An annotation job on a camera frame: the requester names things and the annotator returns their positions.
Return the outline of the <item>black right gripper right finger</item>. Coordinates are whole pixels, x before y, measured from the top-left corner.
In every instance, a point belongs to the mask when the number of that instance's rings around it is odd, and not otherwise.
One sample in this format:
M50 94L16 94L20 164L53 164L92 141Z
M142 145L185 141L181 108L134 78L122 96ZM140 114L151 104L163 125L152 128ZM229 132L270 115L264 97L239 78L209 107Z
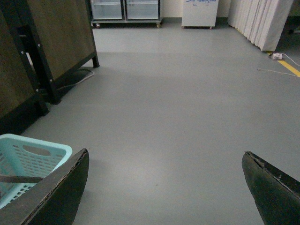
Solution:
M300 223L300 182L247 151L242 169L249 191L265 225Z

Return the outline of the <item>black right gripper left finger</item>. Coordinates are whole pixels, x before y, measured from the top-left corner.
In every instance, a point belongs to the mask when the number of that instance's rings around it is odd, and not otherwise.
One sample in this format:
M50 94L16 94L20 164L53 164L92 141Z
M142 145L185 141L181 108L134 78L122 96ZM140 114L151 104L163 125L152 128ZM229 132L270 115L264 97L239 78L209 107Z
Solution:
M34 187L0 210L2 225L71 225L89 171L89 152L82 149Z

